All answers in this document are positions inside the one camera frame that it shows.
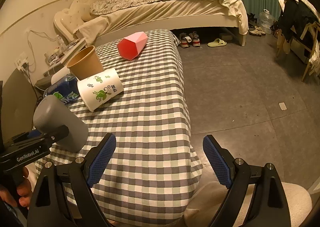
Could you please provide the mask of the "person's left hand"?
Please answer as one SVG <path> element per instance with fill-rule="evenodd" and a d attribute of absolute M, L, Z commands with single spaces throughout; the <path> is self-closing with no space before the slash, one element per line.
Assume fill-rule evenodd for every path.
<path fill-rule="evenodd" d="M 31 183 L 28 179 L 29 171 L 26 167 L 22 169 L 22 174 L 23 182 L 16 188 L 17 194 L 19 196 L 18 201 L 22 207 L 29 208 L 33 192 L 31 190 Z M 10 192 L 3 186 L 1 186 L 0 195 L 2 201 L 6 202 L 7 204 L 13 207 L 17 207 L 16 200 L 13 198 Z"/>

